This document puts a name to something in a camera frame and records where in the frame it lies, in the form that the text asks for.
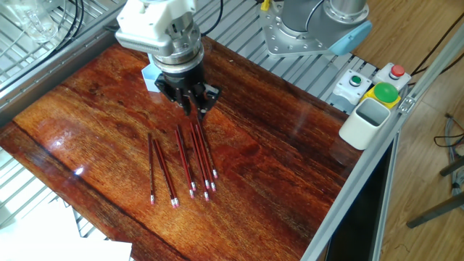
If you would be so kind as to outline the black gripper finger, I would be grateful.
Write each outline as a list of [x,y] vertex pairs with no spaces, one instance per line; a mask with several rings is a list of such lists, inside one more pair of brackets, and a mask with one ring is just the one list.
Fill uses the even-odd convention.
[[176,91],[175,101],[183,109],[186,116],[191,114],[191,102],[188,95],[184,94],[183,91]]
[[214,107],[216,101],[220,96],[220,88],[218,86],[211,86],[207,83],[202,83],[201,87],[204,90],[200,94],[199,102],[199,116],[200,120],[203,120],[206,114]]

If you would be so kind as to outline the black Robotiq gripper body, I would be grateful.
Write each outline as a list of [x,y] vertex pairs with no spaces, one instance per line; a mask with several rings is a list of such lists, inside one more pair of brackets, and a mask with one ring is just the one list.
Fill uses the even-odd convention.
[[204,65],[199,64],[185,72],[162,72],[155,80],[155,86],[168,97],[175,101],[175,92],[183,91],[189,96],[191,102],[200,102],[200,94],[204,90],[202,83],[207,83],[204,78]]

